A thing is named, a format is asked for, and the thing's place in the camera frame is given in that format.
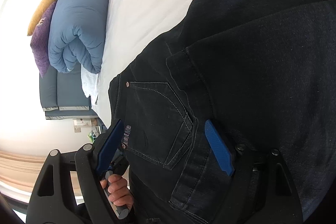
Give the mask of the person's left hand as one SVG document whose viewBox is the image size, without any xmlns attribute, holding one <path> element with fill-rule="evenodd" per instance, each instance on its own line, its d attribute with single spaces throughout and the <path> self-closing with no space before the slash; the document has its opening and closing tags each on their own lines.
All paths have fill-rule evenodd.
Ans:
<svg viewBox="0 0 336 224">
<path fill-rule="evenodd" d="M 126 205 L 130 210 L 134 204 L 134 198 L 127 187 L 127 180 L 120 175 L 112 174 L 109 176 L 108 181 L 110 182 L 108 200 L 116 206 Z M 103 189 L 107 186 L 105 179 L 101 180 L 100 184 Z"/>
</svg>

